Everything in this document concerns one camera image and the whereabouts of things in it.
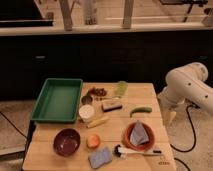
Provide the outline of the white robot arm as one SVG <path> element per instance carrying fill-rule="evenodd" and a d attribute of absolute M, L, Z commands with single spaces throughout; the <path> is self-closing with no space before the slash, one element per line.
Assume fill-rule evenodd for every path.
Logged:
<path fill-rule="evenodd" d="M 185 100 L 195 103 L 209 114 L 213 114 L 213 88 L 205 84 L 207 67 L 193 62 L 170 70 L 166 86 L 157 95 L 164 125 L 169 125 L 176 116 L 175 109 Z"/>

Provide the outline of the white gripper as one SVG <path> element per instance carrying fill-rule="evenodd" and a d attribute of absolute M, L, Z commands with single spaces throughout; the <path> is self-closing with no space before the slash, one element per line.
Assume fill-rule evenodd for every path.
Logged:
<path fill-rule="evenodd" d="M 165 125 L 168 126 L 176 117 L 176 112 L 173 111 L 177 104 L 170 101 L 163 93 L 157 95 L 157 99 L 161 108 L 161 112 L 165 116 Z"/>

